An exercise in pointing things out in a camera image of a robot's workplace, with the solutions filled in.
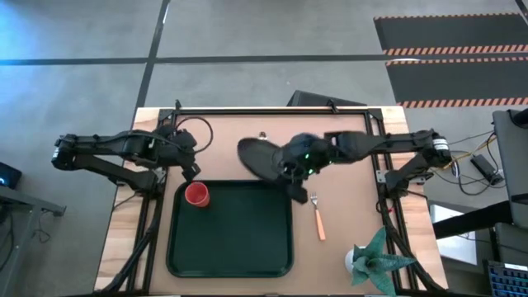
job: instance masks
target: wooden table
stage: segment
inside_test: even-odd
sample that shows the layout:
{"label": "wooden table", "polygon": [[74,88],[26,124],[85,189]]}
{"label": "wooden table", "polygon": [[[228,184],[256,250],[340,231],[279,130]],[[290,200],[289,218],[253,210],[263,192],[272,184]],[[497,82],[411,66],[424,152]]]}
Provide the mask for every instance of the wooden table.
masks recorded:
{"label": "wooden table", "polygon": [[[267,109],[277,109],[284,107],[269,107]],[[408,126],[403,113],[403,108],[400,106],[369,106],[365,108],[380,108],[383,113],[384,127],[386,133],[407,133]],[[211,110],[211,108],[191,108],[187,110]],[[266,109],[265,107],[258,107],[255,110]],[[158,114],[160,108],[139,108],[135,119],[133,129],[153,130],[158,123]],[[393,154],[392,160],[395,168],[404,165],[413,153],[399,153]],[[143,170],[137,168],[132,163],[125,162],[125,167],[133,170]],[[409,190],[422,193],[421,186],[410,186]],[[131,196],[133,192],[127,187],[121,187],[116,194],[115,203]],[[149,217],[152,217],[154,201],[150,202]],[[423,265],[425,270],[432,276],[432,278],[443,287],[447,288],[446,276],[441,263],[440,254],[436,245],[435,234],[429,217],[427,202],[420,196],[409,195],[401,199],[403,217],[407,227],[408,238],[411,249],[418,261]],[[139,212],[141,208],[141,199],[133,198],[129,202],[121,205],[111,217],[108,234],[106,236],[106,243],[101,257],[99,272],[95,284],[95,289],[99,290],[106,286],[114,277],[114,275],[123,266],[126,259],[130,256],[134,239],[136,236],[137,224],[139,221]],[[139,261],[139,273],[136,281],[136,288],[139,288],[145,268],[145,258],[147,252],[145,251],[141,260]],[[403,287],[408,285],[405,273],[400,273],[402,277]]]}

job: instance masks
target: red cup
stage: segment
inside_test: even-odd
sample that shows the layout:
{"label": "red cup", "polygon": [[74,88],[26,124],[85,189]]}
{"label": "red cup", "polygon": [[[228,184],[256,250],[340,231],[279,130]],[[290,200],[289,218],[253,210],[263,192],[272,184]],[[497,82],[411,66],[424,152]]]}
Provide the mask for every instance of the red cup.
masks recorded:
{"label": "red cup", "polygon": [[185,189],[185,199],[194,206],[206,207],[209,204],[209,190],[202,182],[194,181]]}

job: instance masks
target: gray floor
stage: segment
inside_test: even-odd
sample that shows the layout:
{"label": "gray floor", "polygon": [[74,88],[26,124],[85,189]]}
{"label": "gray floor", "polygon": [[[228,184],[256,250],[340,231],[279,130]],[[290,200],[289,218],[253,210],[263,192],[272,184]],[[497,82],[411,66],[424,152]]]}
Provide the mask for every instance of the gray floor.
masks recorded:
{"label": "gray floor", "polygon": [[[0,59],[146,57],[161,0],[0,0]],[[373,17],[518,12],[513,0],[173,0],[158,56],[380,54]],[[114,134],[130,127],[144,65],[0,67],[0,161],[20,168],[20,189],[66,204],[43,218],[53,238],[35,240],[20,296],[92,290],[115,187],[89,172],[50,164],[60,134]],[[146,106],[283,106],[296,89],[394,105],[381,62],[157,65]],[[502,107],[407,110],[411,130],[435,128],[450,141],[492,129]],[[484,138],[455,145],[472,150]],[[495,156],[497,147],[492,146]],[[462,162],[464,173],[478,173]],[[477,191],[481,185],[468,186]],[[503,189],[464,196],[437,177],[431,200],[482,207]],[[457,281],[457,274],[448,274]]]}

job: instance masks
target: artificial plant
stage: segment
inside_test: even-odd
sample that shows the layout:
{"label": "artificial plant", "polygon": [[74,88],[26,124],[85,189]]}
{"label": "artificial plant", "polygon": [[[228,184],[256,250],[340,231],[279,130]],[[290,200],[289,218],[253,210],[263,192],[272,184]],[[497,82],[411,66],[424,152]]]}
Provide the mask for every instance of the artificial plant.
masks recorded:
{"label": "artificial plant", "polygon": [[352,285],[359,285],[370,279],[378,290],[395,297],[394,284],[387,276],[387,271],[405,267],[414,263],[416,259],[383,254],[386,236],[383,227],[378,230],[367,247],[359,248],[354,245]]}

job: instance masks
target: green tray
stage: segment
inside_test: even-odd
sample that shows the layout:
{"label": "green tray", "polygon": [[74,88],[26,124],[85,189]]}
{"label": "green tray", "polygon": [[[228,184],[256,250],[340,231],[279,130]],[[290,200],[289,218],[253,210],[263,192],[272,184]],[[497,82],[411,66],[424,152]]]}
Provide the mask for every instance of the green tray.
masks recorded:
{"label": "green tray", "polygon": [[205,208],[174,194],[167,268],[179,277],[279,277],[293,265],[291,199],[263,181],[201,181]]}

